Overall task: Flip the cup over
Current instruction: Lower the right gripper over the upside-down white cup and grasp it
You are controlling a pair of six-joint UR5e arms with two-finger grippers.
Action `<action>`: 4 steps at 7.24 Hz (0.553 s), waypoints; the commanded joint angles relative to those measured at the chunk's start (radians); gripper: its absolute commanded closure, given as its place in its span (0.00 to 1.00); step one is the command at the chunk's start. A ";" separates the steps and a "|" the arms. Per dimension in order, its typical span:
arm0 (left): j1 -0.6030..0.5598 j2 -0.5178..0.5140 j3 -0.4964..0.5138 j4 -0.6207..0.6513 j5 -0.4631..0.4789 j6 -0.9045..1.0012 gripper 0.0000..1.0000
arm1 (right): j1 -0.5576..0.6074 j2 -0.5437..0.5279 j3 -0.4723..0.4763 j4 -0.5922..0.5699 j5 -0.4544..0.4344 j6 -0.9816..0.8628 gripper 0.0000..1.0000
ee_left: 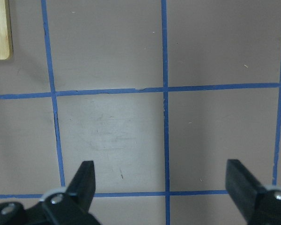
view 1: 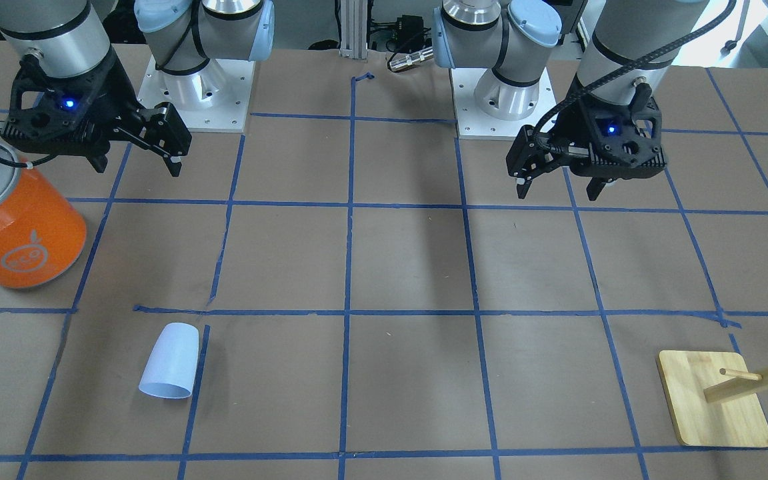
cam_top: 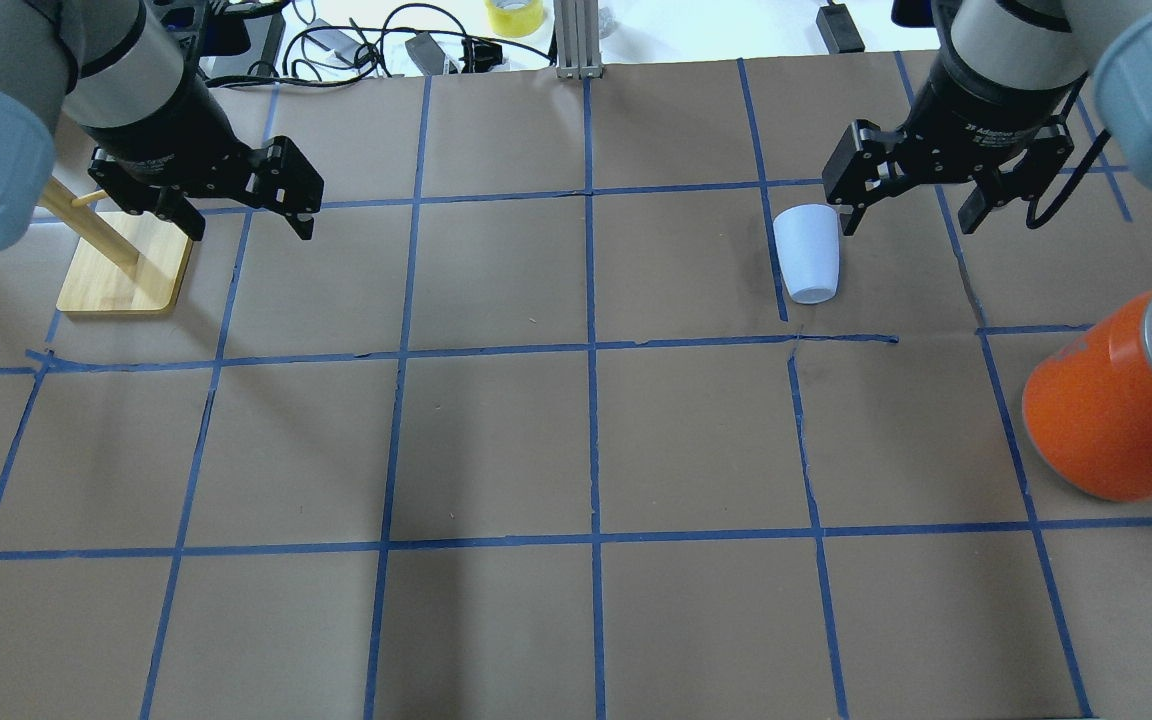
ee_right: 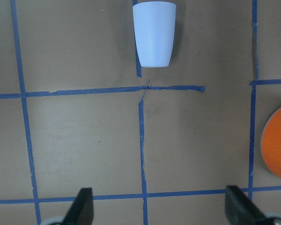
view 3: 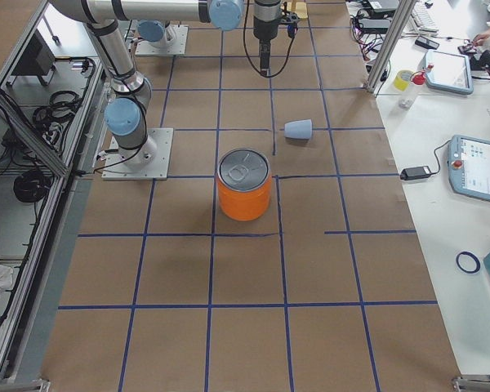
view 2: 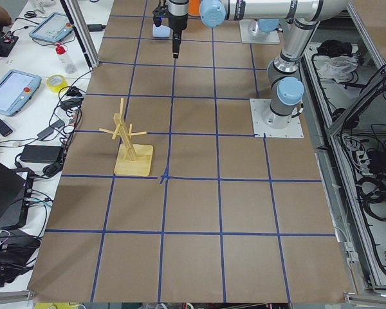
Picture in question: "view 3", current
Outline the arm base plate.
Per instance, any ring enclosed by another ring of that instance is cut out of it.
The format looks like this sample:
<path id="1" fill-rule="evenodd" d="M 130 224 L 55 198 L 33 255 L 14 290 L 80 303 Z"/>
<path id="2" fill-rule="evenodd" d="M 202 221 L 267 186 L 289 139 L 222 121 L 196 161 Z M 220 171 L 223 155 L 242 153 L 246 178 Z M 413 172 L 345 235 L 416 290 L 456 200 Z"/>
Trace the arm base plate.
<path id="1" fill-rule="evenodd" d="M 159 34 L 146 34 L 136 45 L 136 56 L 182 56 L 185 54 L 189 26 L 170 24 Z"/>
<path id="2" fill-rule="evenodd" d="M 133 152 L 118 147 L 111 137 L 109 147 L 117 152 L 106 158 L 103 180 L 166 180 L 172 150 L 174 130 L 152 127 L 147 130 L 148 138 L 141 150 L 131 159 Z"/>

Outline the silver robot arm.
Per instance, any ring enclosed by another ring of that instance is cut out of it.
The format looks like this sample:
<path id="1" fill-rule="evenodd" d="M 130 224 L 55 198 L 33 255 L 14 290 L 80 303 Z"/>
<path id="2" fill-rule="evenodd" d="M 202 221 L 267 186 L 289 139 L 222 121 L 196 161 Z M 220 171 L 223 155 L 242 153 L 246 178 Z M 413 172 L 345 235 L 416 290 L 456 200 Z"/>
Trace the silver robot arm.
<path id="1" fill-rule="evenodd" d="M 155 161 L 158 146 L 146 124 L 150 82 L 137 70 L 118 29 L 119 22 L 198 21 L 231 31 L 246 26 L 253 14 L 260 56 L 257 72 L 264 78 L 270 76 L 271 42 L 283 23 L 279 1 L 54 1 L 52 6 L 87 28 L 115 94 L 105 108 L 105 123 L 118 144 L 120 164 L 131 171 L 147 168 Z"/>
<path id="2" fill-rule="evenodd" d="M 139 36 L 155 47 L 171 46 L 176 40 L 176 33 L 170 23 L 160 20 L 139 20 L 137 23 Z"/>

